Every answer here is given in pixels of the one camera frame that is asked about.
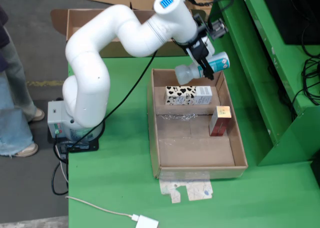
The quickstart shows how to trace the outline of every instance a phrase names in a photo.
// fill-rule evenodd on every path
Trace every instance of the plastic bottle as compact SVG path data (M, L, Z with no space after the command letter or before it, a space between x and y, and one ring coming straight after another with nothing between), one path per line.
M213 72L219 72L230 67L229 57L226 52L220 52L208 59ZM189 83L192 79L199 79L204 76L204 70L200 65L178 65L175 68L175 75L180 85Z

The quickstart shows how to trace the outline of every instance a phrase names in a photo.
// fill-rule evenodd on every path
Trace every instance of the red box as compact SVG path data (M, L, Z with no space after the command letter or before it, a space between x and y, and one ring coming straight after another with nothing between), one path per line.
M215 108L214 113L209 123L209 132L211 137L221 137L224 135L228 123L231 120L230 106L218 106Z

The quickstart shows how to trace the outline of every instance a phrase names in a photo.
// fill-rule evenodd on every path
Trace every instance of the white adapter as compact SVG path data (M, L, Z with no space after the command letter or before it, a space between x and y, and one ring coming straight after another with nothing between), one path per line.
M159 221L143 215L133 214L131 220L137 222L135 228L158 228Z

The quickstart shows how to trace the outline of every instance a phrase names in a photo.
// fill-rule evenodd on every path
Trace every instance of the blue light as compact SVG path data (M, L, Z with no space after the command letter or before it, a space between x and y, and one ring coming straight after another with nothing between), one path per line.
M170 4L172 4L174 2L174 0L162 0L160 2L161 6L163 8L167 8Z

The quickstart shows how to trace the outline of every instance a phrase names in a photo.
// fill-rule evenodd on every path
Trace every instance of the sneaker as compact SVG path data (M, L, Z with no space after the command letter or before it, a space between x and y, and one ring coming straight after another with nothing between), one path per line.
M25 148L24 150L18 152L17 154L15 154L15 157L30 157L32 155L34 155L35 153L37 153L37 151L39 150L39 147L36 143L33 143L31 145L29 145L27 148Z
M32 122L39 122L45 118L45 112L42 109L37 108L35 116L32 119Z

